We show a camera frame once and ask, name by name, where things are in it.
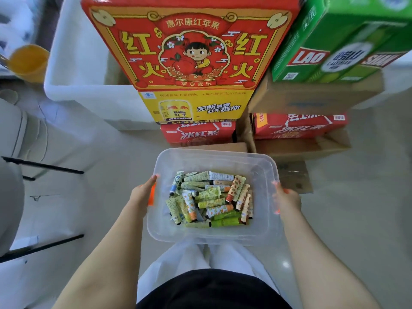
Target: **black shirt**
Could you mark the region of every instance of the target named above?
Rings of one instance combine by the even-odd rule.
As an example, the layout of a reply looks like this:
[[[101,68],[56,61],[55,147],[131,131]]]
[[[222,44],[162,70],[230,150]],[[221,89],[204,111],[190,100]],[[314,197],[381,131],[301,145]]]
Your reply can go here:
[[[143,308],[291,309],[262,280],[218,269],[192,270],[167,281],[136,305],[136,309]]]

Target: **green box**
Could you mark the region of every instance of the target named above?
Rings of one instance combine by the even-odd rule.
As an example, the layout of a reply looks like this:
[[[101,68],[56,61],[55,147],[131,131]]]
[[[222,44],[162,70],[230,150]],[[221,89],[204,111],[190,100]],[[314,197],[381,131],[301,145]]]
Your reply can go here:
[[[274,82],[358,82],[412,49],[412,0],[307,0]]]

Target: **cartoon child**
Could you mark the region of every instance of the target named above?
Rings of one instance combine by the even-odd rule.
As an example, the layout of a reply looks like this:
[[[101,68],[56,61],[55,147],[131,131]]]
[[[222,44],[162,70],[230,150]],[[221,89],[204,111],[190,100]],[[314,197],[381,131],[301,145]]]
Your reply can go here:
[[[207,58],[212,55],[209,51],[209,47],[202,42],[191,42],[185,47],[183,55],[190,57],[196,62],[194,74],[202,75],[208,74],[213,71],[213,67],[210,65],[210,60]]]

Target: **large white container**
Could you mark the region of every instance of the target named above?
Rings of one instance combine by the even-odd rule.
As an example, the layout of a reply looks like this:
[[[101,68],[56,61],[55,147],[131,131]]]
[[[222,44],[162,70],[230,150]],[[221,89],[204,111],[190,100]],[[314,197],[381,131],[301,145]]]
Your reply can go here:
[[[170,220],[166,200],[177,171],[216,171],[240,174],[253,189],[254,215],[247,226],[219,228],[185,228]],[[154,173],[158,175],[154,205],[149,208],[147,230],[164,242],[177,242],[184,237],[199,244],[219,244],[222,240],[235,240],[242,245],[256,246],[272,242],[280,235],[280,217],[273,198],[273,181],[279,181],[277,167],[267,155],[227,151],[168,149],[156,161]]]
[[[80,0],[64,0],[44,79],[48,98],[75,100],[119,130],[158,129],[137,90],[119,85],[121,75]]]

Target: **translucent storage box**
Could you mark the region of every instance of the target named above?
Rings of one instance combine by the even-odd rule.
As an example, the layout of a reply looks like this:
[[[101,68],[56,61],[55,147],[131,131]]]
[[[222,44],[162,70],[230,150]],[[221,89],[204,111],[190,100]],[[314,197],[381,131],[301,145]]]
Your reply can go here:
[[[170,220],[166,200],[177,171],[215,171],[246,177],[253,189],[254,215],[249,225],[219,228],[185,228]],[[187,150],[171,148],[163,151],[156,161],[154,173],[158,175],[154,204],[148,210],[147,230],[164,242],[177,242],[184,237],[199,244],[219,244],[222,240],[236,240],[243,245],[256,246],[273,241],[280,234],[280,217],[273,198],[279,181],[275,162],[267,155],[227,151]]]

